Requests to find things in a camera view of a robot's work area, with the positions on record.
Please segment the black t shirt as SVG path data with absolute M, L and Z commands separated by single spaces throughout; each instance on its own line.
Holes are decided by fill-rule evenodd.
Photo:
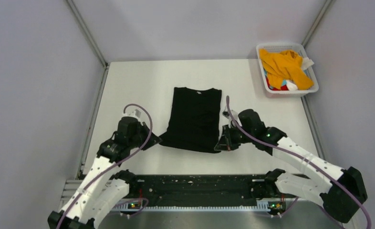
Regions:
M 201 152 L 219 153 L 219 119 L 222 90 L 175 87 L 167 130 L 160 145 Z

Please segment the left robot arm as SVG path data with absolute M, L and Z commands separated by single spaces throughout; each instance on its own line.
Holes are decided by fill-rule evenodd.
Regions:
M 48 216 L 51 229 L 96 229 L 124 197 L 138 192 L 135 175 L 120 166 L 139 151 L 160 143 L 153 134 L 153 121 L 143 107 L 135 104 L 123 112 L 117 130 L 101 143 L 93 164 L 70 200 Z

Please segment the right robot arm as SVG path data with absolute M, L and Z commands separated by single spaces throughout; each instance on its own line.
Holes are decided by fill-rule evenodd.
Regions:
M 229 124 L 222 127 L 215 150 L 233 151 L 242 144 L 251 143 L 300 172 L 297 176 L 277 168 L 266 173 L 268 195 L 277 197 L 282 193 L 303 198 L 341 223 L 348 223 L 367 201 L 363 177 L 356 168 L 344 169 L 310 153 L 282 130 L 267 127 L 252 109 L 240 113 L 225 109 L 222 114 Z

